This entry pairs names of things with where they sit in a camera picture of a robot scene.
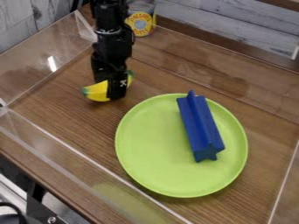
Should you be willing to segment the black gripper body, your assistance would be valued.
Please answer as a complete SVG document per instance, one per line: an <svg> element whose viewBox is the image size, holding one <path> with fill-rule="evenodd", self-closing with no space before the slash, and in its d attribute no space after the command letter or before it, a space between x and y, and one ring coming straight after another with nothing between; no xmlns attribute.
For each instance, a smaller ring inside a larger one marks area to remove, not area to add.
<svg viewBox="0 0 299 224"><path fill-rule="evenodd" d="M95 74L127 70L127 59L132 56L135 35L129 27L115 30L96 29L97 41L92 44L91 67Z"/></svg>

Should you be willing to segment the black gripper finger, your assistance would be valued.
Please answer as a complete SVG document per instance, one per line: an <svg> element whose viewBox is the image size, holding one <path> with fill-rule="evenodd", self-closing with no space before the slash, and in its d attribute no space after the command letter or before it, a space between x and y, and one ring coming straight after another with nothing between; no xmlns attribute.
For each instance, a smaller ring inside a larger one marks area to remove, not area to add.
<svg viewBox="0 0 299 224"><path fill-rule="evenodd" d="M91 59L91 68L93 73L93 79L96 83L101 81L109 81L112 78L112 66L103 61Z"/></svg>
<svg viewBox="0 0 299 224"><path fill-rule="evenodd" d="M107 79L107 97L117 100L127 95L128 75L125 71L112 73Z"/></svg>

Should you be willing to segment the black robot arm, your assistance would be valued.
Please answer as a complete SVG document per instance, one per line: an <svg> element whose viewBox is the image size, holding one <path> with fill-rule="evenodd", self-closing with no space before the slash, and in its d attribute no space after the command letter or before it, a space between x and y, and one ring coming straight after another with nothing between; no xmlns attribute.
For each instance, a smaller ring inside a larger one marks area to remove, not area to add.
<svg viewBox="0 0 299 224"><path fill-rule="evenodd" d="M132 77L127 59L132 56L133 32L125 23L127 0L89 0L93 32L97 41L92 44L91 68L95 84L84 89L84 95L96 102L121 99Z"/></svg>

